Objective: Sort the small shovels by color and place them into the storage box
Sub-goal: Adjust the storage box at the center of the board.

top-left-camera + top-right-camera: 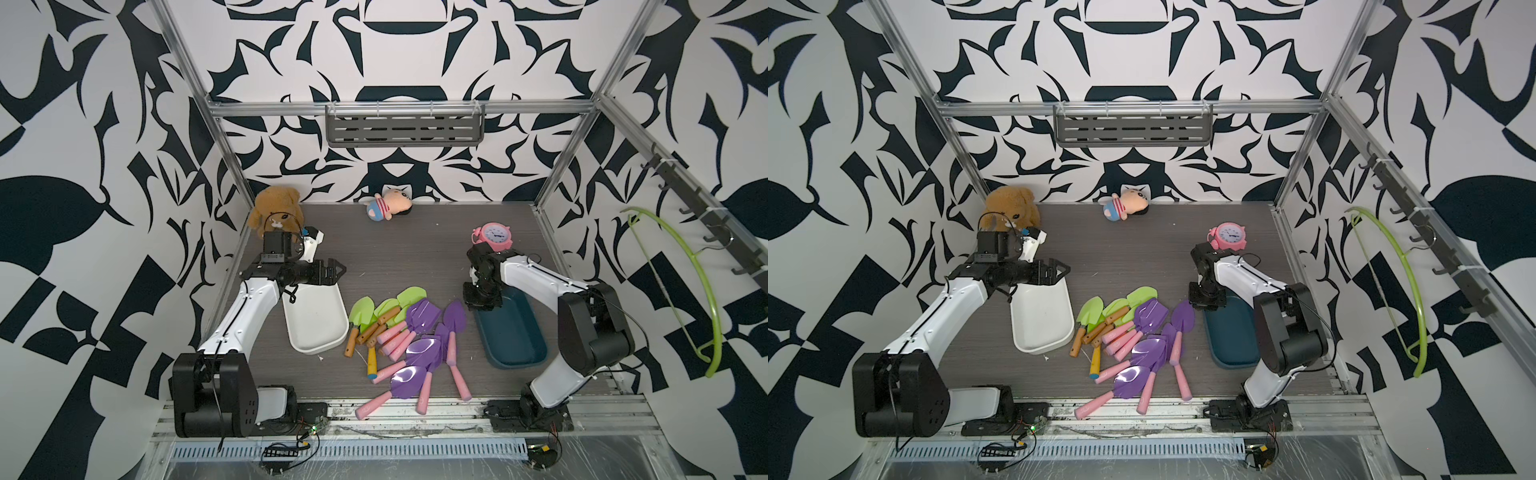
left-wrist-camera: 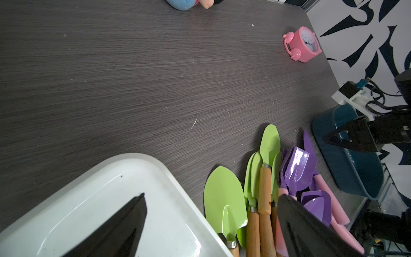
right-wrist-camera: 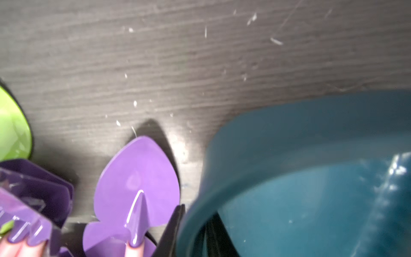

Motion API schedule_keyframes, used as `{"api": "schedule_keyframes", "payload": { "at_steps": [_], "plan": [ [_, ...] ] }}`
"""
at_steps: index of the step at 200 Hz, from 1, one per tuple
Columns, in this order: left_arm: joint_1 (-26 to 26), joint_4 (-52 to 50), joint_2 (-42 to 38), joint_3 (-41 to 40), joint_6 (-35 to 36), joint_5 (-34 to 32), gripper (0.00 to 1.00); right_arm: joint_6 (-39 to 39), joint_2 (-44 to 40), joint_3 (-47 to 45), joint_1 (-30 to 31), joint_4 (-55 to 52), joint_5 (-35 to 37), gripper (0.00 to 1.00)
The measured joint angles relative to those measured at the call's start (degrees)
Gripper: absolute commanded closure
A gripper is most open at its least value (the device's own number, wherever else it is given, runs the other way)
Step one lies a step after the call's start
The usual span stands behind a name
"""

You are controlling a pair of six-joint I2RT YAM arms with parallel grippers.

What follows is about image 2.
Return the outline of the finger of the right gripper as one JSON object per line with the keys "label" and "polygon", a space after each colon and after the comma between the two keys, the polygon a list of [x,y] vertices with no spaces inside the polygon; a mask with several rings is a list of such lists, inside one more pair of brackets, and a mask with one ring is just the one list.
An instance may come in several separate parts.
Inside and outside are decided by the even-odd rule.
{"label": "finger of the right gripper", "polygon": [[369,125],[366,116],[360,116],[354,120],[348,121],[345,124],[332,130],[324,136],[324,139],[337,138],[339,134],[347,135],[342,139],[366,139],[369,138]]}
{"label": "finger of the right gripper", "polygon": [[366,138],[355,138],[355,139],[341,139],[337,136],[323,137],[324,143],[338,146],[341,148],[357,151],[357,152],[364,152],[364,153],[374,153],[379,151],[379,147],[375,144],[372,139]]}

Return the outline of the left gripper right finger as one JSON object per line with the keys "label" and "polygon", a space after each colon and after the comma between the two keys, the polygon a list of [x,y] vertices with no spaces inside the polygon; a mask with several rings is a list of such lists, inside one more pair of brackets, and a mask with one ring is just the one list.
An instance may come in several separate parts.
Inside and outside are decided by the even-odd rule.
{"label": "left gripper right finger", "polygon": [[279,197],[277,216],[290,257],[363,256],[291,196]]}

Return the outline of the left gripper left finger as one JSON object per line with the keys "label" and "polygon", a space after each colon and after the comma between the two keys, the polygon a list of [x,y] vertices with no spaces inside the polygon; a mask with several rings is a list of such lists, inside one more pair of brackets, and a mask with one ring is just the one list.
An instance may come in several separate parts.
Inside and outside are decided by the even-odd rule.
{"label": "left gripper left finger", "polygon": [[147,217],[144,193],[132,198],[66,257],[134,257]]}

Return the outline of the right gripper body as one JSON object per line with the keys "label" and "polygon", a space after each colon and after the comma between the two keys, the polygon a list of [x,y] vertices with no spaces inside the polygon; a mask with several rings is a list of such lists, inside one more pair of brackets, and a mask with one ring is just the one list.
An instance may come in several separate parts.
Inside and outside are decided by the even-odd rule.
{"label": "right gripper body", "polygon": [[351,122],[350,149],[378,152],[384,145],[411,142],[411,112],[388,113],[370,121],[366,116]]}

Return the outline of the purple pointed shovel pink handle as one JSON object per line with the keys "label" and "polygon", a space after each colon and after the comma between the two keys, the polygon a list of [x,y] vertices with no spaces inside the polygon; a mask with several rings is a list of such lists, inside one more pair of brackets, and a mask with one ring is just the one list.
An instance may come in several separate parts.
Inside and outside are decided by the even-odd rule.
{"label": "purple pointed shovel pink handle", "polygon": [[315,154],[315,150],[313,147],[313,143],[310,140],[309,133],[304,130],[304,150],[310,154],[310,157],[314,158],[314,173],[313,178],[311,180],[311,184],[309,186],[310,190],[320,190],[322,192],[326,192],[330,196],[330,208],[331,214],[336,219],[336,222],[340,225],[348,225],[350,219],[348,218],[347,214],[345,213],[344,209],[342,208],[341,204],[335,197],[332,190],[329,188],[327,183],[325,182],[322,175],[319,173],[317,169],[317,156]]}

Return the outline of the purple square scoop pink handle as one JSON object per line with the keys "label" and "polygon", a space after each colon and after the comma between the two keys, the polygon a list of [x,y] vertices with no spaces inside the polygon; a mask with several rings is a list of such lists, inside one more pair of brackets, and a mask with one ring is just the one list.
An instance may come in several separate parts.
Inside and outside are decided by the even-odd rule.
{"label": "purple square scoop pink handle", "polygon": [[296,199],[296,193],[309,187],[317,165],[315,154],[292,146],[280,167],[279,196],[288,195]]}

